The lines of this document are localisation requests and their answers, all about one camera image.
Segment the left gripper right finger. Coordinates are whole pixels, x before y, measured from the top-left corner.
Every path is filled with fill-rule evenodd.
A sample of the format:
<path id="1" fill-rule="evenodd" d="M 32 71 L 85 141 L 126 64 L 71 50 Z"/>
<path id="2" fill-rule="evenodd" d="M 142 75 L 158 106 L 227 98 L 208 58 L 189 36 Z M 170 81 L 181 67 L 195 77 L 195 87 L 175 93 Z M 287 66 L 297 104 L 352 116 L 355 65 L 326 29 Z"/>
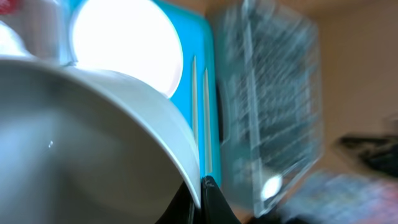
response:
<path id="1" fill-rule="evenodd" d="M 201 179 L 201 223 L 241 224 L 210 175 Z"/>

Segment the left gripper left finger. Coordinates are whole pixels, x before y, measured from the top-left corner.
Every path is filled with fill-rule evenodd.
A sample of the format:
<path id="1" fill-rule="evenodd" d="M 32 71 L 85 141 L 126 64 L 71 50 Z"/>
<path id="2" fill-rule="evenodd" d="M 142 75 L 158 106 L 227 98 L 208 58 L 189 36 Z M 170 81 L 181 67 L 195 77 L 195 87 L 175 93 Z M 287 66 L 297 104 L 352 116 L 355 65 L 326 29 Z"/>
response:
<path id="1" fill-rule="evenodd" d="M 194 219 L 195 204 L 188 187 L 183 182 L 155 224 L 194 224 Z"/>

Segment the grey bowl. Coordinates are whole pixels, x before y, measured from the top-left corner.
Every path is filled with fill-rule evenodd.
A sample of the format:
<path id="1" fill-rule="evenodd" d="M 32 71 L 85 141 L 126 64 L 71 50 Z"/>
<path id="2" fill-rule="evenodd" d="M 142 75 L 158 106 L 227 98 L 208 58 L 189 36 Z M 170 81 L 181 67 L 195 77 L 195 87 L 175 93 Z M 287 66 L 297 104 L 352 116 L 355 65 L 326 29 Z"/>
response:
<path id="1" fill-rule="evenodd" d="M 185 182 L 201 208 L 192 130 L 144 82 L 1 60 L 1 222 L 156 223 Z"/>

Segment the large white plate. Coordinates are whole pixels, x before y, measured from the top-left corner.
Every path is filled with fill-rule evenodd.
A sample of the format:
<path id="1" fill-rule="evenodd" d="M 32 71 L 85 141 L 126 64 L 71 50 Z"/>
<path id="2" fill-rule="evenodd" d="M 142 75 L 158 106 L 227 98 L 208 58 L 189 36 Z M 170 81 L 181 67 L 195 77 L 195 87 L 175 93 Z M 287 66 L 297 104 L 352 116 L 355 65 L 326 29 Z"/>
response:
<path id="1" fill-rule="evenodd" d="M 182 79 L 180 38 L 154 1 L 83 1 L 72 14 L 70 45 L 79 66 L 130 75 L 167 98 Z"/>

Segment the red sauce packet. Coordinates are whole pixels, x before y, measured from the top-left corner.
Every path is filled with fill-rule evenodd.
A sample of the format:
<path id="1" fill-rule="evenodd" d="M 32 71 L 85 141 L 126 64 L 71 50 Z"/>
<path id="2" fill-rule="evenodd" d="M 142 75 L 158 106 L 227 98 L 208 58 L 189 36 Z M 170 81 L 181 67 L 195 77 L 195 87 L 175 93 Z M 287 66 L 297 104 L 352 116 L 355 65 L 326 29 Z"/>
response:
<path id="1" fill-rule="evenodd" d="M 12 14 L 18 6 L 19 0 L 0 0 L 0 15 Z"/>

